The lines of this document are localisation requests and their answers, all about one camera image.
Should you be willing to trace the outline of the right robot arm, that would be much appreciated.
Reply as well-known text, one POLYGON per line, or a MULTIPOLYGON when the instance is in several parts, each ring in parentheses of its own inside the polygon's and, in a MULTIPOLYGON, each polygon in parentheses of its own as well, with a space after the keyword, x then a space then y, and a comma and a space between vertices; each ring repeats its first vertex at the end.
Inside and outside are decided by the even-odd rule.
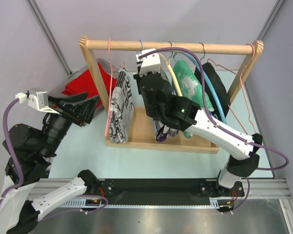
POLYGON ((218 194, 228 195, 238 178, 248 177, 258 168, 259 155, 256 152, 263 141, 260 134, 238 132, 212 117, 196 102, 172 94, 170 82, 159 73, 149 72, 144 76, 135 73, 133 77, 147 116, 169 128, 203 137, 230 154, 217 177, 215 189, 218 194))

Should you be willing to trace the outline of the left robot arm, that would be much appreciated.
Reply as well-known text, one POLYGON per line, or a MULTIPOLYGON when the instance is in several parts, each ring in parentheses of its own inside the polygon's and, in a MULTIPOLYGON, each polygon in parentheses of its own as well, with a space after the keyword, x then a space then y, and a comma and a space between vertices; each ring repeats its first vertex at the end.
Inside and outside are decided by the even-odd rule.
POLYGON ((3 146, 10 154, 0 195, 0 234, 27 234, 51 211, 79 196, 94 200, 94 211, 108 205, 99 180, 90 170, 82 170, 66 185, 42 197, 28 196, 50 166, 50 159, 73 124, 84 126, 94 116, 98 96, 88 93, 53 97, 41 89, 18 93, 12 104, 27 103, 43 112, 42 128, 25 124, 8 127, 9 105, 3 114, 3 146))

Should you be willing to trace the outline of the red trousers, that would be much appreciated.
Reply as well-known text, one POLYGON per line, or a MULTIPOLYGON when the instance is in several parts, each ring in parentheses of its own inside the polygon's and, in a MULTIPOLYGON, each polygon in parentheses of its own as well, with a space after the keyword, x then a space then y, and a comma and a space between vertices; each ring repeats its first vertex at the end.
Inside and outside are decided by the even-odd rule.
MULTIPOLYGON (((98 67, 101 72, 105 87, 107 92, 109 93, 110 87, 110 67, 105 62, 98 62, 98 67)), ((87 69, 77 78, 73 79, 69 82, 62 91, 62 94, 66 96, 72 96, 76 94, 80 94, 83 92, 87 92, 87 98, 92 98, 94 96, 98 96, 98 90, 96 85, 92 79, 90 71, 87 69)))

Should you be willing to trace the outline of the black white print trousers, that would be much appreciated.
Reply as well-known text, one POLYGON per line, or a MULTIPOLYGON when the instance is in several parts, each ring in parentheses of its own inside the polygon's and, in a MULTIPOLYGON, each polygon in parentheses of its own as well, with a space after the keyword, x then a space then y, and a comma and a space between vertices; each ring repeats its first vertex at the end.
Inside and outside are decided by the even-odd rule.
POLYGON ((114 144, 126 143, 134 114, 130 77, 125 69, 118 72, 116 86, 111 97, 109 108, 109 137, 114 144))

